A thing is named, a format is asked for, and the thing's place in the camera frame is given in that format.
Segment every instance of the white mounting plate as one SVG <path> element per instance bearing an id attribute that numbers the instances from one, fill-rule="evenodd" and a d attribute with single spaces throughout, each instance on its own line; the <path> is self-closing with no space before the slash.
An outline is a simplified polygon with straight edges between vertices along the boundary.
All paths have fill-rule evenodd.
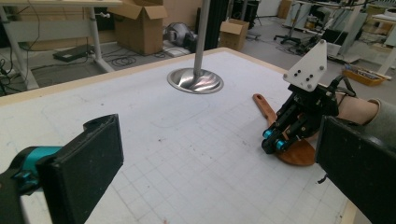
<path id="1" fill-rule="evenodd" d="M 283 79 L 305 91 L 313 91 L 327 70 L 327 44 L 320 40 Z"/>

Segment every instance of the wall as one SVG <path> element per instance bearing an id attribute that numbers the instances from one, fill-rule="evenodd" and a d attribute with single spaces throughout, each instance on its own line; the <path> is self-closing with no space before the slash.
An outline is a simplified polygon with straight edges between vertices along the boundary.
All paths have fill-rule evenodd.
<path id="1" fill-rule="evenodd" d="M 202 0 L 163 0 L 168 17 L 163 19 L 163 26 L 172 22 L 183 22 L 190 27 L 195 26 L 198 7 Z"/>
<path id="2" fill-rule="evenodd" d="M 262 0 L 257 10 L 259 17 L 276 16 L 281 0 Z"/>

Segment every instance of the floor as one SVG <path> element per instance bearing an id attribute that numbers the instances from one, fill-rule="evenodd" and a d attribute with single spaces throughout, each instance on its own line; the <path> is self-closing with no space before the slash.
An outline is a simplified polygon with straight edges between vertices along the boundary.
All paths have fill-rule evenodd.
<path id="1" fill-rule="evenodd" d="M 250 32 L 260 34 L 261 36 L 258 38 L 247 38 L 241 52 L 281 68 L 290 69 L 302 56 L 295 54 L 295 47 L 291 43 L 281 45 L 279 39 L 276 41 L 274 40 L 275 35 L 286 35 L 289 32 L 288 28 L 282 26 L 284 21 L 278 18 L 260 18 L 260 22 L 261 25 L 257 24 Z M 295 31 L 293 36 L 300 37 L 302 40 L 306 41 L 313 35 Z M 104 59 L 115 70 L 170 59 L 172 57 L 166 53 L 168 50 L 169 49 L 166 49 L 161 53 L 150 56 L 141 56 L 128 49 L 119 47 L 116 43 L 106 43 L 102 45 Z M 94 65 L 91 57 L 78 59 L 70 64 L 65 64 L 52 58 L 52 53 L 55 51 L 24 52 L 25 57 L 28 56 L 29 58 L 28 63 L 33 68 L 33 74 L 40 88 L 103 74 L 103 71 Z M 1 58 L 6 60 L 5 68 L 9 69 L 9 49 L 0 49 L 0 59 Z M 359 61 L 358 65 L 367 67 L 371 70 L 376 70 L 379 67 L 378 64 L 364 61 Z M 321 82 L 323 84 L 330 84 L 334 78 L 340 75 L 342 68 L 342 64 L 328 61 L 328 71 Z M 387 72 L 387 75 L 391 77 L 394 74 L 395 71 L 391 69 Z M 18 74 L 10 76 L 9 81 L 11 84 L 7 85 L 7 93 L 25 91 L 22 77 L 23 76 Z M 8 83 L 8 80 L 2 80 L 3 83 Z M 392 97 L 392 94 L 396 91 L 396 84 L 393 80 L 385 81 L 381 85 L 375 87 L 368 87 L 354 80 L 350 80 L 350 82 L 361 98 L 381 98 L 392 104 L 396 104 L 396 98 Z"/>

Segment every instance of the round metal base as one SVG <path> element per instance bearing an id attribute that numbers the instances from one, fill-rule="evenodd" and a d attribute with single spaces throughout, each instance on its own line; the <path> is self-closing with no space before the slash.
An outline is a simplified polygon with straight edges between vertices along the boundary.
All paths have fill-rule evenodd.
<path id="1" fill-rule="evenodd" d="M 195 94 L 208 94 L 223 88 L 224 82 L 218 75 L 201 69 L 201 75 L 196 76 L 193 68 L 181 68 L 168 75 L 168 82 L 180 91 Z"/>

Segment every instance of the robotic hand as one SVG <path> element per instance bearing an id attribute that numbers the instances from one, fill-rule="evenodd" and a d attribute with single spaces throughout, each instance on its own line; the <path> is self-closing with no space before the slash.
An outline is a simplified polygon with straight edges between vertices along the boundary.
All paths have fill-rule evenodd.
<path id="1" fill-rule="evenodd" d="M 277 111 L 276 121 L 262 134 L 262 148 L 267 154 L 287 150 L 295 141 L 312 136 L 318 131 L 323 115 L 337 116 L 337 89 L 356 95 L 344 76 L 328 87 L 318 84 L 326 71 L 326 55 L 326 41 L 321 40 L 284 75 L 291 83 L 288 89 L 292 94 Z M 347 89 L 338 87 L 341 80 Z"/>
<path id="2" fill-rule="evenodd" d="M 197 36 L 189 27 L 182 22 L 173 22 L 164 30 L 163 39 L 169 40 L 172 44 L 188 49 L 191 53 L 195 53 Z"/>

